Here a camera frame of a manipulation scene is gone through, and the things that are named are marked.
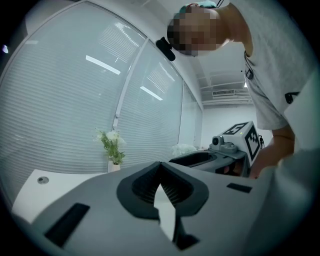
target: air conditioner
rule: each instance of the air conditioner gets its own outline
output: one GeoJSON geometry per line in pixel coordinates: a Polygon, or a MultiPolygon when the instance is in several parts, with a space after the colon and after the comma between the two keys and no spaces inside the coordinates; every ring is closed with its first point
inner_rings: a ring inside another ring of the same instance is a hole
{"type": "Polygon", "coordinates": [[[214,90],[212,92],[212,97],[219,97],[219,96],[231,96],[236,95],[235,90],[214,90]]]}

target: horizontal blind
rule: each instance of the horizontal blind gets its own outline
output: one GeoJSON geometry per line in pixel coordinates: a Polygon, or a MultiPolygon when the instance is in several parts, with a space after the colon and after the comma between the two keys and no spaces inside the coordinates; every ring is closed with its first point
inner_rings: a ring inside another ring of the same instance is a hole
{"type": "Polygon", "coordinates": [[[201,134],[202,134],[202,110],[199,105],[196,105],[196,121],[195,121],[195,140],[194,146],[201,148],[201,134]]]}
{"type": "Polygon", "coordinates": [[[194,96],[184,83],[179,144],[194,145],[195,143],[196,105],[194,96]]]}
{"type": "Polygon", "coordinates": [[[95,128],[111,131],[144,41],[129,24],[84,2],[25,42],[0,87],[0,177],[12,201],[34,169],[107,171],[95,128]]]}
{"type": "Polygon", "coordinates": [[[149,161],[168,161],[179,137],[183,79],[147,43],[124,97],[118,130],[126,141],[122,168],[149,161]]]}

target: vase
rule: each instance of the vase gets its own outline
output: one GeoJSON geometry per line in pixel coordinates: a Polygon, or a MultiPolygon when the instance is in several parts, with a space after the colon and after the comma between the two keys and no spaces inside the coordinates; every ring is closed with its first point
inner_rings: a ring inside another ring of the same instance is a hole
{"type": "Polygon", "coordinates": [[[108,161],[108,173],[116,172],[120,170],[120,164],[114,164],[113,161],[108,161]]]}

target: white t-shirt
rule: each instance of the white t-shirt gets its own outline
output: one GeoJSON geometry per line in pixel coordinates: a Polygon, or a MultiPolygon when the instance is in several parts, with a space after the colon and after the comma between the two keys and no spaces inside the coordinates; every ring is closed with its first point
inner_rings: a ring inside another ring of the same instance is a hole
{"type": "Polygon", "coordinates": [[[231,0],[247,23],[253,53],[245,53],[245,81],[256,108],[257,127],[277,130],[288,122],[285,94],[298,93],[318,65],[317,58],[288,12],[274,0],[231,0]]]}

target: rectangular black slot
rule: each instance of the rectangular black slot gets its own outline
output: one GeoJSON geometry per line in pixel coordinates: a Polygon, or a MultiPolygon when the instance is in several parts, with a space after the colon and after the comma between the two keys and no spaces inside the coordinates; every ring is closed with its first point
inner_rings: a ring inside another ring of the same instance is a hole
{"type": "Polygon", "coordinates": [[[235,184],[235,183],[230,183],[229,185],[227,185],[227,188],[233,189],[233,190],[238,190],[241,192],[245,192],[245,193],[250,193],[252,187],[250,186],[244,186],[244,185],[239,185],[239,184],[235,184]]]}
{"type": "Polygon", "coordinates": [[[62,247],[71,233],[76,229],[89,206],[75,203],[50,229],[45,237],[59,247],[62,247]]]}

